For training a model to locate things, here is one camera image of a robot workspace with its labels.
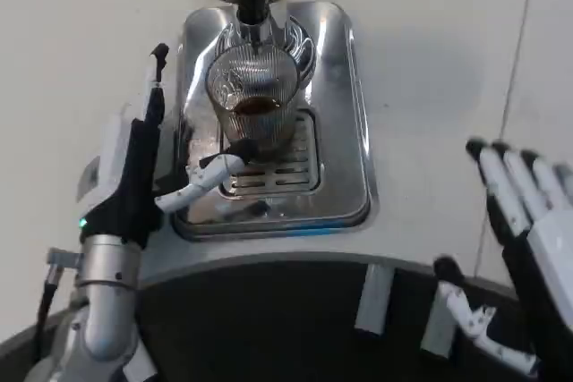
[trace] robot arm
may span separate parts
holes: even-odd
[[[244,140],[202,160],[181,190],[156,197],[153,180],[160,125],[165,113],[161,75],[168,48],[150,56],[145,100],[136,115],[116,115],[106,129],[95,186],[81,196],[81,253],[51,250],[45,292],[38,310],[36,352],[52,297],[65,269],[77,271],[69,310],[56,331],[50,355],[26,382],[104,382],[123,371],[129,382],[147,382],[155,370],[133,317],[141,252],[160,228],[164,212],[192,204],[240,172],[257,155]]]
[[[478,164],[487,188],[492,230],[503,247],[502,257],[526,314],[538,359],[491,342],[475,344],[530,377],[571,379],[573,207],[566,182],[532,151],[516,152],[501,142],[488,145],[481,140],[470,140],[466,149]],[[466,335],[473,338],[472,332],[464,329],[469,327],[468,321],[473,321],[474,327],[476,321],[478,325],[486,322],[487,327],[488,311],[492,311],[472,313],[463,300],[461,275],[456,275],[452,259],[437,260],[435,271],[448,308]]]

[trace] robot finger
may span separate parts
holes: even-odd
[[[470,140],[466,149],[480,166],[488,193],[497,203],[496,208],[499,208],[506,225],[518,237],[531,224],[499,153],[479,140]]]
[[[531,218],[534,222],[543,218],[549,211],[547,200],[537,188],[523,158],[509,150],[503,155],[503,161]]]
[[[552,166],[533,151],[522,151],[521,157],[534,173],[537,186],[553,209],[570,209],[569,199]]]
[[[567,164],[559,164],[553,168],[553,171],[559,179],[559,183],[565,195],[569,198],[569,203],[573,204],[573,171]]]

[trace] drip tray grate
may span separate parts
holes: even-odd
[[[251,164],[221,186],[230,197],[267,197],[271,194],[315,190],[321,181],[314,119],[301,110],[296,118],[295,136],[277,161]]]

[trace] espresso machine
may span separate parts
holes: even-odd
[[[331,2],[223,1],[230,5],[197,10],[183,27],[175,176],[185,183],[185,172],[232,143],[205,82],[234,47],[273,46],[295,61],[295,130],[273,157],[178,205],[175,230],[185,240],[219,241],[356,229],[375,209],[376,190],[349,17]]]

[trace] cable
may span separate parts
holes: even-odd
[[[54,295],[60,284],[63,272],[64,268],[58,265],[50,266],[47,272],[42,300],[39,303],[38,314],[36,316],[36,331],[32,344],[32,364],[36,364],[42,359],[44,329],[46,328],[47,316],[50,313],[50,307],[52,306],[52,301],[54,300]]]

